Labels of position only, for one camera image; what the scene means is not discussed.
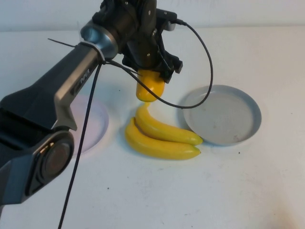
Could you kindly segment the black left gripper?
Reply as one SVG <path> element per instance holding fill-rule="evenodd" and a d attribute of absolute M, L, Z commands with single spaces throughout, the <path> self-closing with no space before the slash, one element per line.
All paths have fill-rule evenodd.
<path fill-rule="evenodd" d="M 122 64 L 135 71 L 150 70 L 163 73 L 163 80 L 169 83 L 173 72 L 180 73 L 183 62 L 165 50 L 162 32 L 153 28 L 124 33 L 122 41 Z"/>

